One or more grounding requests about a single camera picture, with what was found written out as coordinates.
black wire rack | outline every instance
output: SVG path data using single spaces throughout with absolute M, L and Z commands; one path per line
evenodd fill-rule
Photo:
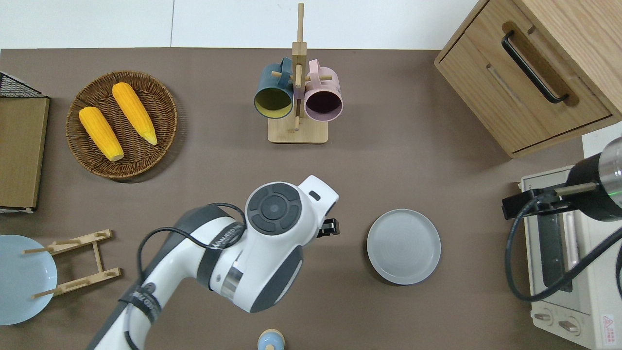
M 40 91 L 0 72 L 0 98 L 2 97 L 47 97 Z

oven knob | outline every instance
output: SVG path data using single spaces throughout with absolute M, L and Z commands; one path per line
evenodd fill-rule
M 533 317 L 534 319 L 538 319 L 539 321 L 542 321 L 548 326 L 553 324 L 553 313 L 550 312 L 550 310 L 547 308 L 539 310 L 538 312 L 532 310 L 531 317 Z
M 550 321 L 550 315 L 547 315 L 545 313 L 536 313 L 534 314 L 534 318 L 542 321 Z
M 581 334 L 581 327 L 579 326 L 579 322 L 574 317 L 569 317 L 566 321 L 559 321 L 559 326 L 564 328 L 568 333 L 578 336 Z

oven window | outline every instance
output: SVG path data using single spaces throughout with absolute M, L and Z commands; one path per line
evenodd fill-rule
M 542 279 L 545 286 L 560 279 L 565 269 L 564 262 L 564 220 L 562 214 L 538 215 L 540 235 L 540 256 L 542 258 Z M 572 292 L 572 282 L 560 288 Z

brown tabletop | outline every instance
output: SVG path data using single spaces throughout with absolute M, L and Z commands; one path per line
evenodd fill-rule
M 580 139 L 509 159 L 434 69 L 437 51 L 309 50 L 339 75 L 344 112 L 326 144 L 272 144 L 253 107 L 261 69 L 279 49 L 2 50 L 0 70 L 49 95 L 39 209 L 0 214 L 0 234 L 41 244 L 103 229 L 104 268 L 124 276 L 52 298 L 34 318 L 0 327 L 1 349 L 85 348 L 136 278 L 136 248 L 154 228 L 211 202 L 244 206 L 271 181 L 314 174 L 340 195 L 341 234 L 305 248 L 301 273 L 275 307 L 247 314 L 193 280 L 181 283 L 147 337 L 147 349 L 254 349 L 277 328 L 295 349 L 580 349 L 536 328 L 530 305 L 506 285 L 509 221 L 501 199 L 521 176 L 576 163 Z M 180 129 L 171 152 L 141 182 L 95 176 L 73 158 L 65 119 L 100 75 L 138 70 L 174 95 Z M 416 210 L 436 226 L 442 255 L 423 282 L 382 281 L 366 236 L 383 213 Z M 162 237 L 149 242 L 146 260 Z M 526 286 L 524 244 L 517 276 Z M 92 250 L 58 256 L 59 283 L 96 272 Z

black drawer handle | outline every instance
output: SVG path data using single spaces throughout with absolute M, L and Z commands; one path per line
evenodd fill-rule
M 527 75 L 527 78 L 531 80 L 531 82 L 542 93 L 542 95 L 544 96 L 544 98 L 547 99 L 547 101 L 551 103 L 560 103 L 561 101 L 564 101 L 568 97 L 568 94 L 565 94 L 564 96 L 561 96 L 561 97 L 557 97 L 553 95 L 553 93 L 549 90 L 549 88 L 547 88 L 547 86 L 544 85 L 544 82 L 536 75 L 533 69 L 531 69 L 531 67 L 527 64 L 527 62 L 516 51 L 516 49 L 512 46 L 512 44 L 510 44 L 509 38 L 513 34 L 514 34 L 514 31 L 509 31 L 509 33 L 507 33 L 506 36 L 503 37 L 503 40 L 501 41 L 501 46 L 503 46 L 503 48 L 508 53 L 508 55 L 512 57 L 514 62 L 518 65 L 518 67 L 522 70 L 522 72 L 525 73 L 525 75 Z

